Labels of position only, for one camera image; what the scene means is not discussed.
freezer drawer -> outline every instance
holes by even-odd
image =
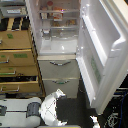
[[[4,17],[25,17],[27,10],[25,6],[0,7]]]
[[[43,83],[46,96],[60,89],[67,98],[77,98],[79,79],[43,80]]]
[[[76,60],[39,60],[39,66],[42,79],[80,77]]]
[[[0,32],[0,49],[31,48],[28,31]]]
[[[1,50],[1,66],[28,66],[34,65],[34,58],[31,49],[27,50]]]
[[[38,81],[0,83],[0,93],[29,93],[29,92],[40,92]]]
[[[37,76],[36,65],[22,67],[0,67],[0,77]]]

floor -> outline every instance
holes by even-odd
[[[80,81],[77,99],[63,99],[57,102],[57,116],[67,125],[78,125],[81,128],[93,128],[90,116],[97,116],[95,109],[89,108],[88,98],[82,80]]]

white refrigerator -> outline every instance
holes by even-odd
[[[128,73],[128,6],[123,0],[50,0],[62,9],[49,10],[48,1],[26,0],[38,55],[75,55],[90,106],[102,114]],[[52,13],[61,16],[55,26],[53,16],[41,17]],[[61,26],[67,19],[75,24]]]

